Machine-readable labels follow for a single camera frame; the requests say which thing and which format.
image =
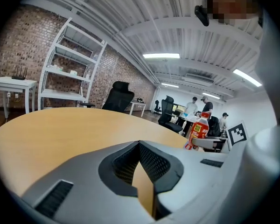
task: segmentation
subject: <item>air conditioner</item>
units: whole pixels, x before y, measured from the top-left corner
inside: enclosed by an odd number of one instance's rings
[[[211,86],[212,84],[214,84],[214,81],[208,77],[203,77],[189,73],[187,73],[185,77],[182,77],[182,79],[186,82],[191,82],[203,86]]]

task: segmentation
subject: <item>shelf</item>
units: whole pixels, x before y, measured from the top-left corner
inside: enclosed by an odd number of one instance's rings
[[[56,90],[51,90],[51,89],[44,89],[43,92],[41,93],[41,97],[79,100],[79,101],[85,101],[86,100],[82,95],[77,94],[77,93],[56,91]]]
[[[91,59],[90,57],[87,57],[79,52],[76,52],[75,50],[72,50],[68,47],[65,47],[60,44],[55,44],[55,52],[59,56],[63,56],[65,58],[68,58],[72,61],[78,62],[82,65],[88,65],[90,63],[95,64],[96,61]]]
[[[70,73],[68,73],[68,72],[64,72],[64,71],[57,70],[57,69],[54,69],[54,68],[49,68],[49,67],[47,67],[45,70],[46,70],[47,72],[54,73],[54,74],[58,74],[58,75],[61,75],[61,76],[70,77],[70,78],[73,78],[73,79],[77,79],[77,80],[82,80],[82,81],[90,82],[90,79],[86,79],[86,78],[84,78],[84,77],[76,76],[76,75],[70,74]]]
[[[90,51],[95,51],[98,48],[103,47],[103,44],[101,44],[94,37],[85,33],[79,28],[76,28],[70,23],[65,29],[64,38]]]

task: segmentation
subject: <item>floor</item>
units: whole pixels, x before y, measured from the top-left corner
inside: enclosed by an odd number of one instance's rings
[[[141,111],[134,111],[134,112],[132,112],[132,115],[137,116],[137,117],[141,117],[141,113],[142,113]],[[25,114],[25,111],[23,111],[23,112],[10,112],[9,117],[7,119],[7,122],[11,121],[12,119],[15,119],[15,118],[17,118],[17,117],[19,117],[23,114]],[[153,114],[150,111],[144,111],[142,118],[157,124],[160,116],[156,115],[156,114]],[[4,125],[5,122],[6,122],[6,119],[4,117],[4,111],[0,111],[0,126]]]

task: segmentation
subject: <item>white box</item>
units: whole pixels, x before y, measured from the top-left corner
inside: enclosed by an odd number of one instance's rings
[[[72,75],[75,75],[75,76],[76,76],[76,75],[78,74],[78,72],[76,72],[76,71],[74,71],[74,70],[71,70],[71,71],[70,71],[70,74],[72,74]]]

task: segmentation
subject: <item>air vent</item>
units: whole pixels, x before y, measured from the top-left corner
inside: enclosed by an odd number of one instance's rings
[[[203,77],[199,75],[194,75],[194,74],[186,74],[185,77],[182,77],[182,79],[186,82],[191,82],[194,84],[199,84],[203,86],[211,86],[214,84],[214,81],[208,77]]]
[[[35,210],[52,218],[73,186],[71,182],[60,180],[35,207]]]
[[[200,162],[203,164],[206,164],[206,165],[216,167],[216,168],[220,168],[223,165],[223,162],[210,160],[210,159],[202,159]]]

